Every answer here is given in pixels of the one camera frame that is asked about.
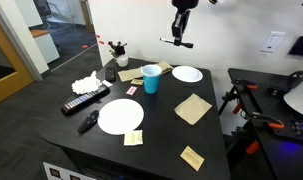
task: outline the napkin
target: napkin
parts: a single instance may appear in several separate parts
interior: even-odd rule
[[[93,71],[90,77],[85,77],[80,80],[76,80],[71,86],[73,92],[77,94],[84,94],[87,92],[96,91],[102,84],[99,79],[96,78],[96,71]]]
[[[136,69],[131,69],[131,70],[126,70],[126,71],[120,71],[118,72],[121,82],[129,81],[135,78],[140,78],[142,77],[141,73],[142,67],[136,68]]]
[[[135,130],[124,134],[124,145],[134,146],[143,144],[142,130]]]
[[[142,85],[143,84],[143,79],[133,79],[131,81],[131,84]]]
[[[189,146],[184,149],[180,157],[190,164],[190,166],[192,166],[196,171],[199,171],[202,163],[204,162],[203,157],[193,151]]]
[[[196,94],[192,94],[188,99],[179,104],[174,111],[189,124],[194,125],[211,107],[211,104]]]
[[[172,71],[173,67],[170,66],[170,64],[168,64],[166,61],[161,61],[160,63],[156,64],[158,66],[160,66],[160,68],[162,69],[162,74],[165,74],[167,72]]]

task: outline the floor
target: floor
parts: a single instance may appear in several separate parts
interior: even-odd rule
[[[70,96],[71,84],[102,68],[97,46],[0,103],[0,180],[45,180],[43,162],[78,172],[60,148],[41,139],[37,127]],[[232,171],[232,180],[272,179],[260,151]]]
[[[70,58],[83,52],[84,45],[91,47],[97,43],[95,33],[86,31],[85,25],[50,22],[51,27],[43,25],[30,29],[44,29],[50,32],[60,58],[48,64],[50,70],[60,66]]]

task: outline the tan paper square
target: tan paper square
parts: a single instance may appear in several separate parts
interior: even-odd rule
[[[187,146],[180,155],[188,164],[190,164],[196,171],[199,171],[204,159]]]
[[[170,64],[168,64],[166,61],[161,61],[160,63],[158,63],[156,65],[160,66],[160,68],[162,69],[161,74],[170,72],[173,69],[173,67]]]
[[[174,111],[189,124],[194,125],[211,107],[211,104],[196,94],[192,94],[188,99],[179,104]]]
[[[120,79],[121,79],[121,82],[130,81],[132,79],[142,77],[143,75],[141,73],[141,69],[142,69],[142,67],[139,67],[139,68],[136,68],[136,69],[131,69],[131,70],[118,72],[118,74],[120,76]]]
[[[124,145],[134,146],[143,144],[142,130],[135,130],[124,134]]]
[[[131,84],[142,85],[143,79],[132,79]]]

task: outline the cup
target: cup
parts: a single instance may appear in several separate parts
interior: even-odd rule
[[[157,65],[146,65],[141,69],[144,81],[144,91],[148,94],[157,92],[162,69]]]
[[[127,66],[127,65],[128,65],[128,62],[129,62],[129,58],[126,57],[126,56],[123,56],[123,55],[117,57],[116,60],[117,60],[117,63],[118,63],[118,65],[119,65],[120,67],[125,67],[125,66]]]

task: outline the remote control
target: remote control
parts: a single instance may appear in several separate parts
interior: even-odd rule
[[[82,96],[64,104],[61,107],[61,111],[65,115],[70,115],[70,114],[80,110],[81,108],[85,107],[86,105],[91,104],[91,102],[93,100],[95,100],[96,98],[103,97],[104,95],[106,95],[109,92],[110,92],[110,89],[107,86],[101,85],[98,88],[98,90],[89,92],[89,93],[85,93]]]
[[[97,123],[98,117],[99,117],[99,111],[98,110],[92,111],[78,127],[78,133],[82,134],[87,130],[89,130],[93,125]]]
[[[115,70],[113,66],[108,66],[105,68],[105,80],[109,82],[115,81]]]

